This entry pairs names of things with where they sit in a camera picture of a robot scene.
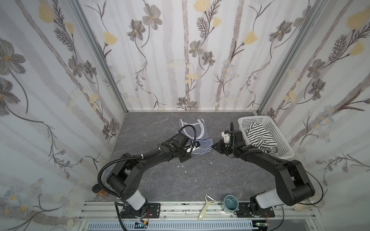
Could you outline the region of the blue white striped tank top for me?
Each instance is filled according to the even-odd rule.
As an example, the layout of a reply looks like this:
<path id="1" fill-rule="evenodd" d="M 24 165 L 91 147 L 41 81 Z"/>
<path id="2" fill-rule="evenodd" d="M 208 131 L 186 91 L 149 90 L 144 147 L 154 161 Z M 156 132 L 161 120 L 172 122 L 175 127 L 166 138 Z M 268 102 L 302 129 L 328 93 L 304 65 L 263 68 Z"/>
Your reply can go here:
<path id="1" fill-rule="evenodd" d="M 180 128 L 186 125 L 187 127 L 185 127 L 181 131 L 181 133 L 189 138 L 187 145 L 193 145 L 196 141 L 199 141 L 200 143 L 199 149 L 193 151 L 191 154 L 196 156 L 203 156 L 211 152 L 214 142 L 209 135 L 205 120 L 203 118 L 200 118 L 197 120 L 196 123 L 190 124 L 186 123 L 183 119 L 179 119 Z"/>

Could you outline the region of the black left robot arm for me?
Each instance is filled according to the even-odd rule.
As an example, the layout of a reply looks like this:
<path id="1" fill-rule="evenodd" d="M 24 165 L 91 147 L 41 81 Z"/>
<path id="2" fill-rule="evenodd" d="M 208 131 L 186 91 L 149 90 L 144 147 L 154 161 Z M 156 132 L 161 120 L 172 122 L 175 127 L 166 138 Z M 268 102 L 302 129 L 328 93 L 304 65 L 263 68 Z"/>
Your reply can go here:
<path id="1" fill-rule="evenodd" d="M 131 215 L 141 218 L 146 216 L 148 201 L 139 191 L 143 174 L 150 168 L 175 158 L 181 163 L 189 160 L 193 149 L 198 146 L 198 141 L 179 133 L 147 153 L 139 156 L 124 154 L 120 159 L 109 163 L 109 166 L 114 166 L 106 179 L 106 183 L 112 189 L 110 194 L 130 206 Z"/>

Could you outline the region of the teal ceramic mug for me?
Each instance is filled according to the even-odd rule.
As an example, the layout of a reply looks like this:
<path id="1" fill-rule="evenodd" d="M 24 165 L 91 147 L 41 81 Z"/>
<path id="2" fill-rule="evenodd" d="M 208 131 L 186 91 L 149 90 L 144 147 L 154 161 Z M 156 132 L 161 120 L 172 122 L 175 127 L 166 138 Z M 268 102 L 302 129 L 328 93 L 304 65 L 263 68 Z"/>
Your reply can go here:
<path id="1" fill-rule="evenodd" d="M 235 196 L 227 195 L 224 197 L 221 207 L 225 213 L 233 214 L 238 210 L 239 202 Z"/>

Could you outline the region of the clear jar with metal lid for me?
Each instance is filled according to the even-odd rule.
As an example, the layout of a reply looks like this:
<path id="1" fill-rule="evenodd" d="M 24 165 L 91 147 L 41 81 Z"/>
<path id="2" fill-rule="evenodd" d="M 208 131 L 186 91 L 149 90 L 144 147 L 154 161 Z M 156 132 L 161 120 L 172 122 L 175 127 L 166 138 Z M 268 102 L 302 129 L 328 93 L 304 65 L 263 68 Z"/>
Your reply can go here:
<path id="1" fill-rule="evenodd" d="M 304 212 L 312 208 L 322 208 L 325 203 L 323 200 L 319 201 L 319 197 L 311 197 L 300 203 L 297 203 L 292 206 L 292 208 L 297 212 Z"/>

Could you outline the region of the cream vegetable peeler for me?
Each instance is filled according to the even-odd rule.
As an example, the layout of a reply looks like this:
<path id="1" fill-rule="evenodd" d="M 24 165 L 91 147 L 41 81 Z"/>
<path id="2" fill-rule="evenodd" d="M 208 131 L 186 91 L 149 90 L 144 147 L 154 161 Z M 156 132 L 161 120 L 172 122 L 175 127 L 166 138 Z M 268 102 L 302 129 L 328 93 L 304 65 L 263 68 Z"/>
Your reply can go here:
<path id="1" fill-rule="evenodd" d="M 199 215 L 198 215 L 198 221 L 202 221 L 204 219 L 204 216 L 207 212 L 207 209 L 210 205 L 213 205 L 215 203 L 215 199 L 213 199 L 211 196 L 209 196 L 208 194 L 205 195 L 205 205 L 204 207 L 202 208 L 202 210 L 200 211 Z"/>

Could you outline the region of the amber spice jar black lid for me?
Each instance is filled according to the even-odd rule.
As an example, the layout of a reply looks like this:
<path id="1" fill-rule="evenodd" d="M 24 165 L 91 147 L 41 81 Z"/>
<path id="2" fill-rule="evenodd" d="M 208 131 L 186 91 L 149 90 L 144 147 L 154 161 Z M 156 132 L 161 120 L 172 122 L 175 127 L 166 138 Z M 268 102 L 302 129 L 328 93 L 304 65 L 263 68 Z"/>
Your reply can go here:
<path id="1" fill-rule="evenodd" d="M 92 187 L 92 192 L 94 192 L 95 194 L 97 194 L 99 197 L 108 197 L 108 192 L 106 192 L 105 190 L 103 190 L 99 184 L 95 184 L 93 187 Z"/>

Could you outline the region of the aluminium mounting rail frame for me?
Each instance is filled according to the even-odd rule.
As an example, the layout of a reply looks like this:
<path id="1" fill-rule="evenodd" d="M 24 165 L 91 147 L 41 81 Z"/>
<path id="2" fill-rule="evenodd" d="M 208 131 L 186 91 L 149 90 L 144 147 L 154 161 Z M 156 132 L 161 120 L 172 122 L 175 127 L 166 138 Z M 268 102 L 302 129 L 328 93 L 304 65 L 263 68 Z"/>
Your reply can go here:
<path id="1" fill-rule="evenodd" d="M 160 202 L 148 217 L 124 218 L 127 231 L 321 231 L 313 210 L 297 212 L 278 206 L 260 217 L 240 212 L 226 213 L 222 203 L 210 205 L 202 220 L 198 216 L 205 202 Z M 86 202 L 78 218 L 80 231 L 120 231 L 112 202 Z"/>

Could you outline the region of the white plastic laundry basket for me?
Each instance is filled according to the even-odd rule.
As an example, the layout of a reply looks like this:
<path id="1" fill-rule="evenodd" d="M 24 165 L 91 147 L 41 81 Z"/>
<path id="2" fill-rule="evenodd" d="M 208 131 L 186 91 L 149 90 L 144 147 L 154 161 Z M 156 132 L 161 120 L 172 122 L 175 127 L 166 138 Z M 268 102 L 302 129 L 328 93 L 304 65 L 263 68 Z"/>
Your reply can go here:
<path id="1" fill-rule="evenodd" d="M 272 134 L 273 140 L 277 142 L 277 152 L 274 153 L 275 157 L 285 160 L 293 159 L 295 157 L 292 147 L 289 145 L 273 119 L 268 116 L 245 116 L 238 119 L 239 130 L 242 132 L 246 144 L 249 144 L 247 133 L 250 125 L 253 123 L 263 125 L 265 129 Z"/>

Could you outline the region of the black white striped tank top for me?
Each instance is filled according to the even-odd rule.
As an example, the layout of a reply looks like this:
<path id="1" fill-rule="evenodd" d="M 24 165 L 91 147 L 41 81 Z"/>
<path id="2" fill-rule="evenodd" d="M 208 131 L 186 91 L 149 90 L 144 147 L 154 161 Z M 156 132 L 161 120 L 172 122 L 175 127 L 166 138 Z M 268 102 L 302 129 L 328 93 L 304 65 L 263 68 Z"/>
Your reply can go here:
<path id="1" fill-rule="evenodd" d="M 252 123 L 247 132 L 247 141 L 265 154 L 274 155 L 278 152 L 277 142 L 272 133 L 260 123 Z"/>

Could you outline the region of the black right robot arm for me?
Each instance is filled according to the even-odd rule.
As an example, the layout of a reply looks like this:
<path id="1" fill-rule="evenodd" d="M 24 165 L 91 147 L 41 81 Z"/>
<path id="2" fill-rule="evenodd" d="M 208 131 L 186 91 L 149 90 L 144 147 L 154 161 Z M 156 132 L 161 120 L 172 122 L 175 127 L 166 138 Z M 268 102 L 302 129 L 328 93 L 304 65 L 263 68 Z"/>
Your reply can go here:
<path id="1" fill-rule="evenodd" d="M 315 188 L 300 161 L 288 161 L 247 145 L 241 131 L 225 131 L 212 148 L 226 156 L 253 163 L 275 178 L 275 189 L 250 198 L 249 211 L 258 217 L 275 206 L 293 206 L 315 195 Z"/>

